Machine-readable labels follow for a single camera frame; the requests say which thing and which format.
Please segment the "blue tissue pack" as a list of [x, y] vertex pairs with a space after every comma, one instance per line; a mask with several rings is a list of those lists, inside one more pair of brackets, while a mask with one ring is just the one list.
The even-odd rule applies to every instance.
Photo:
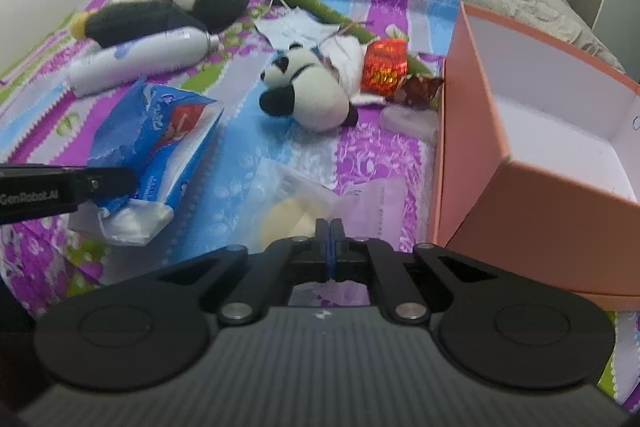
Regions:
[[224, 104], [193, 91], [139, 81], [96, 130], [89, 168], [128, 168], [122, 195], [96, 197], [70, 216], [70, 229], [110, 245], [148, 245], [174, 219]]

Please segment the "clear plastic bag with pad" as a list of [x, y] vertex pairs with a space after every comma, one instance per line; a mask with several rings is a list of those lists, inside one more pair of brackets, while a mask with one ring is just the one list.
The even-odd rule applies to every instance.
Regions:
[[231, 240], [256, 254], [277, 239], [314, 236], [318, 219], [340, 219], [347, 235], [383, 239], [397, 248], [406, 196], [406, 182], [397, 178], [356, 184], [336, 194], [265, 158], [240, 208]]

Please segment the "brown candy packet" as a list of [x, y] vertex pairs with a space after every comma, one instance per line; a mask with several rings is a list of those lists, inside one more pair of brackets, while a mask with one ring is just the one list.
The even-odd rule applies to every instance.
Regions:
[[393, 101], [403, 106], [427, 109], [443, 83], [442, 78], [427, 74], [407, 75], [398, 84]]

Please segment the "small panda plush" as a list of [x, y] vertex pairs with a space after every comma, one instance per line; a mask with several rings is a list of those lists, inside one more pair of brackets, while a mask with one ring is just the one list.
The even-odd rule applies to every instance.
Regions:
[[259, 107], [271, 117], [292, 117], [300, 127], [328, 132], [356, 127], [358, 112], [320, 58], [292, 43], [260, 74], [266, 90]]

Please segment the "red foil candy wrapper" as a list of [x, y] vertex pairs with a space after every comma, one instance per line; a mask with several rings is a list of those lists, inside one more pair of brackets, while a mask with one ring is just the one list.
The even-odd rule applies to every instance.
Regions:
[[382, 39], [368, 44], [364, 54], [361, 90], [391, 96], [408, 74], [407, 43], [404, 39]]

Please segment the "white face mask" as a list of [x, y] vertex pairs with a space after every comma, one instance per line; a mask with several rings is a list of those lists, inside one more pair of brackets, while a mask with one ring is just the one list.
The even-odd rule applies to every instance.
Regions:
[[277, 51], [287, 50], [293, 43], [307, 49], [316, 48], [341, 29], [335, 24], [321, 23], [301, 9], [288, 10], [276, 18], [260, 18], [254, 25]]

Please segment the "white knitted sock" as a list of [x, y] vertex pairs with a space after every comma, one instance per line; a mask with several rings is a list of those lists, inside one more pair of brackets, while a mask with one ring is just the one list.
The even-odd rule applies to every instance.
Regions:
[[361, 80], [366, 46], [353, 36], [332, 36], [318, 46], [322, 63], [332, 72], [349, 101], [356, 106], [385, 105], [385, 98], [363, 90]]

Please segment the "white spray bottle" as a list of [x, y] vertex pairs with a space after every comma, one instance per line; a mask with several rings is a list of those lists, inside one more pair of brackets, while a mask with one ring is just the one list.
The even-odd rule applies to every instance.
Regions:
[[65, 81], [76, 98], [111, 90], [122, 84], [185, 69], [221, 49], [217, 35], [195, 27], [161, 32], [110, 46], [73, 61]]

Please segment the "pink cardboard box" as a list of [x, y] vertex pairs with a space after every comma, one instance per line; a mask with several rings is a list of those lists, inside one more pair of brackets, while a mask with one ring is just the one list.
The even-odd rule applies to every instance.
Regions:
[[444, 67], [427, 237], [639, 306], [639, 87], [597, 57], [462, 4]]

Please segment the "colourful striped floral blanket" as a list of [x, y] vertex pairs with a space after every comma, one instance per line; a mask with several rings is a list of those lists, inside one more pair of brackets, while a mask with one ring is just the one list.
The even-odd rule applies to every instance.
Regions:
[[[90, 0], [88, 9], [102, 8], [110, 0]], [[454, 30], [460, 0], [322, 0], [338, 12], [366, 22], [379, 35], [403, 36], [412, 54], [444, 57]], [[189, 89], [224, 104], [209, 149], [198, 174], [188, 185], [174, 221], [148, 248], [106, 246], [67, 231], [66, 217], [1, 227], [1, 285], [12, 300], [30, 314], [43, 314], [58, 301], [99, 286], [129, 279], [218, 248], [230, 239], [238, 222], [250, 182], [262, 158], [289, 165], [304, 176], [342, 194], [352, 185], [374, 179], [401, 178], [406, 182], [404, 221], [395, 243], [410, 251], [424, 239], [427, 227], [434, 147], [407, 135], [388, 132], [378, 124], [381, 109], [363, 107], [355, 130], [314, 135], [292, 122], [271, 124], [258, 107], [258, 75], [273, 49], [258, 34], [254, 20], [284, 15], [285, 8], [268, 0], [250, 0], [238, 22], [222, 34], [224, 50], [204, 63], [155, 77], [156, 83]], [[63, 26], [44, 38], [16, 65], [1, 73], [1, 114], [17, 95], [37, 80], [54, 74], [94, 46], [75, 41]], [[30, 132], [18, 132], [20, 147], [15, 162], [84, 165], [93, 135], [127, 87], [92, 98], [60, 100]], [[610, 315], [616, 327], [616, 347], [600, 380], [633, 412], [639, 410], [639, 311]]]

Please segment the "grey white penguin plush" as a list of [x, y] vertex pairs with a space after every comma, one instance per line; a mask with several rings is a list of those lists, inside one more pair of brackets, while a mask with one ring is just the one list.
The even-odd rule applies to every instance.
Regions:
[[99, 9], [78, 12], [70, 34], [102, 48], [183, 27], [211, 35], [234, 24], [250, 0], [111, 0]]

